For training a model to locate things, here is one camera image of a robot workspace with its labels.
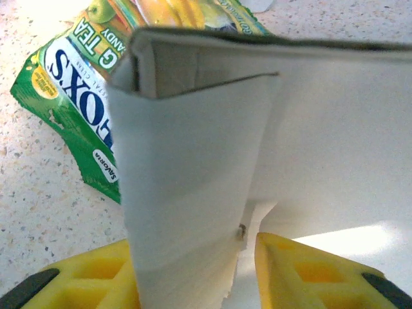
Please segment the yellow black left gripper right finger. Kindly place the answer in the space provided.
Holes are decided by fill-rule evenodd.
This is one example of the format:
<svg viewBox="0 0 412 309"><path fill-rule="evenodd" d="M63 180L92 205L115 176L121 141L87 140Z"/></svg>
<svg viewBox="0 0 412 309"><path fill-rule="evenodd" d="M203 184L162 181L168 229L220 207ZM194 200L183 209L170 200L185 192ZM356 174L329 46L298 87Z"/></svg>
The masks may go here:
<svg viewBox="0 0 412 309"><path fill-rule="evenodd" d="M411 296L376 268L275 234L256 236L261 307L411 308Z"/></svg>

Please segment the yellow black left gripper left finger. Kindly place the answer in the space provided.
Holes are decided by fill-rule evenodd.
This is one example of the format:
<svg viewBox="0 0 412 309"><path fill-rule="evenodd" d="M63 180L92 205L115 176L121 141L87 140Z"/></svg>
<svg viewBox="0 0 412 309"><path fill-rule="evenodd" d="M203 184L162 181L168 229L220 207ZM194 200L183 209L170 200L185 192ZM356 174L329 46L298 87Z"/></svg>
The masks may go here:
<svg viewBox="0 0 412 309"><path fill-rule="evenodd" d="M1 297L1 308L140 308L127 240L30 275Z"/></svg>

